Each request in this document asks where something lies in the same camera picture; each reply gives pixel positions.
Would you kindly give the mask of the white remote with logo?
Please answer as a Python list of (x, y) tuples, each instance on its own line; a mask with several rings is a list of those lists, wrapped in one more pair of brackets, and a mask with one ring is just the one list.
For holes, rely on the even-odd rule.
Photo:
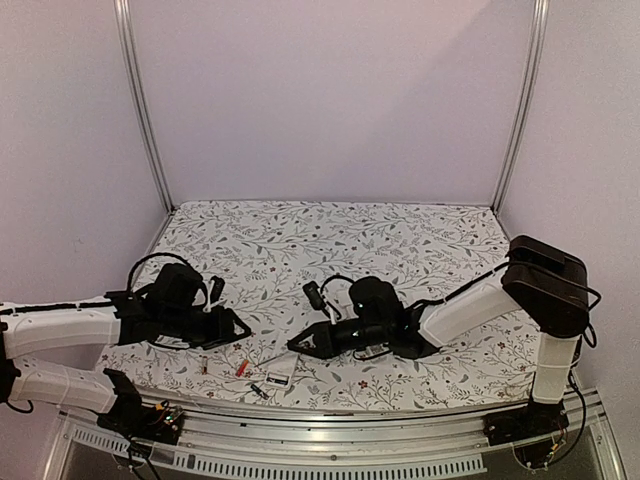
[(299, 355), (288, 352), (267, 365), (264, 383), (268, 387), (287, 390), (293, 383)]

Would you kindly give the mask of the red battery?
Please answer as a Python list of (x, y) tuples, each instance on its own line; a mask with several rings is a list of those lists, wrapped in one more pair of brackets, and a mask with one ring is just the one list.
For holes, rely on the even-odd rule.
[(237, 378), (242, 378), (245, 375), (245, 372), (248, 366), (249, 366), (249, 360), (245, 359), (236, 370), (235, 376)]

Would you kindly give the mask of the white remote with QR label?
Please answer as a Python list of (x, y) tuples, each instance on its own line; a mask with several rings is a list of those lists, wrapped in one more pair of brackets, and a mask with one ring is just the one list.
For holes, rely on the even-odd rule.
[(387, 355), (389, 353), (390, 353), (390, 350), (387, 345), (372, 345), (372, 346), (367, 346), (362, 351), (362, 354), (359, 356), (359, 359), (363, 361), (374, 360), (384, 355)]

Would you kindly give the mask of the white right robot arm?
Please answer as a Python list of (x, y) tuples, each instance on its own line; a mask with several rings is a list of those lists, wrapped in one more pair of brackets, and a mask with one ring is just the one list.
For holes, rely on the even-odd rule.
[(526, 235), (511, 240), (506, 262), (448, 296), (404, 305), (393, 285), (374, 276), (352, 280), (350, 319), (316, 322), (288, 340), (292, 352), (331, 359), (346, 351), (385, 344), (392, 354), (421, 359), (462, 334), (521, 310), (541, 332), (531, 403), (517, 415), (517, 427), (537, 436), (556, 417), (580, 338), (600, 294), (588, 284), (578, 257)]

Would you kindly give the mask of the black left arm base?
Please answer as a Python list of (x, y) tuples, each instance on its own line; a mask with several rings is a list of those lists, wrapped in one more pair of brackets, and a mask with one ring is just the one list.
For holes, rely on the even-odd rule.
[(115, 402), (106, 413), (97, 415), (97, 425), (120, 434), (127, 440), (144, 439), (176, 445), (184, 425), (184, 409), (163, 400), (146, 406), (128, 377), (120, 371), (104, 369), (116, 395)]

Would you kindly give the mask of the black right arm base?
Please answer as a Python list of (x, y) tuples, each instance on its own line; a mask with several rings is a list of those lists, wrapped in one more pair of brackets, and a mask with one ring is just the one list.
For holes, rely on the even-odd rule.
[(511, 444), (516, 461), (528, 470), (551, 465), (566, 444), (569, 427), (563, 399), (540, 403), (533, 394), (524, 406), (489, 413), (482, 421), (489, 445)]

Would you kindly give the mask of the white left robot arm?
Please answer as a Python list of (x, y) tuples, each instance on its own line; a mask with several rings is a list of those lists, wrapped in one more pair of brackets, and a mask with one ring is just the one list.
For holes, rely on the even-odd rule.
[(155, 280), (139, 289), (126, 287), (82, 301), (40, 305), (7, 303), (1, 309), (1, 401), (11, 409), (33, 401), (72, 406), (111, 419), (128, 434), (148, 426), (148, 412), (132, 381), (121, 371), (78, 370), (31, 354), (83, 345), (125, 346), (179, 341), (180, 349), (211, 350), (252, 333), (230, 308), (218, 305), (224, 289), (216, 277), (203, 276), (183, 257), (164, 252), (166, 264)]

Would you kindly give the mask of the aluminium front rail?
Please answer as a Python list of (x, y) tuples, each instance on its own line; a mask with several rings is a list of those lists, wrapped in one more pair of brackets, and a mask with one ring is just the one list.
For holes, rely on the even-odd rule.
[(44, 468), (47, 479), (627, 479), (598, 392), (565, 397), (569, 419), (559, 460), (519, 464), (537, 436), (493, 445), (489, 414), (513, 403), (406, 412), (312, 412), (211, 401), (185, 406), (176, 445), (155, 444), (148, 458), (79, 410), (60, 414)]

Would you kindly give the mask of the aluminium back left frame post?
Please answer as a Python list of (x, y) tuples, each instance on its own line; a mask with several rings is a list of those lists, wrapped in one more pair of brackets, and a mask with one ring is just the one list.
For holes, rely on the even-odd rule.
[(134, 113), (139, 127), (143, 149), (145, 151), (152, 180), (159, 196), (160, 203), (165, 212), (170, 215), (175, 210), (175, 203), (173, 201), (169, 182), (162, 164), (144, 90), (136, 50), (131, 5), (127, 0), (115, 0), (113, 4), (125, 73), (129, 84), (129, 90), (132, 97)]

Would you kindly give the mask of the aluminium frame post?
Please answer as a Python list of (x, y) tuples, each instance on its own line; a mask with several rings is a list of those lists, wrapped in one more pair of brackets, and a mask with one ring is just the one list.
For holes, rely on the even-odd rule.
[(496, 189), (492, 197), (491, 210), (496, 217), (501, 215), (506, 204), (509, 187), (524, 139), (544, 50), (549, 8), (549, 0), (535, 0), (533, 2), (531, 28), (520, 93), (512, 127), (509, 133), (504, 160), (498, 176)]
[(170, 215), (175, 210), (175, 203), (173, 201), (169, 182), (162, 164), (144, 90), (136, 50), (131, 5), (127, 0), (115, 0), (113, 4), (125, 73), (129, 84), (129, 90), (132, 97), (134, 113), (139, 127), (143, 149), (145, 151), (152, 180), (159, 196), (160, 203), (165, 212)]

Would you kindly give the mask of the aluminium back right frame post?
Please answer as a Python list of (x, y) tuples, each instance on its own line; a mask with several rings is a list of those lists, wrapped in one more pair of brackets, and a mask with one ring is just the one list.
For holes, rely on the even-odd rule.
[(544, 50), (549, 8), (549, 0), (535, 0), (533, 2), (531, 28), (520, 93), (512, 127), (509, 133), (504, 160), (498, 176), (496, 189), (492, 197), (491, 210), (496, 217), (501, 215), (506, 204), (509, 187), (524, 139)]

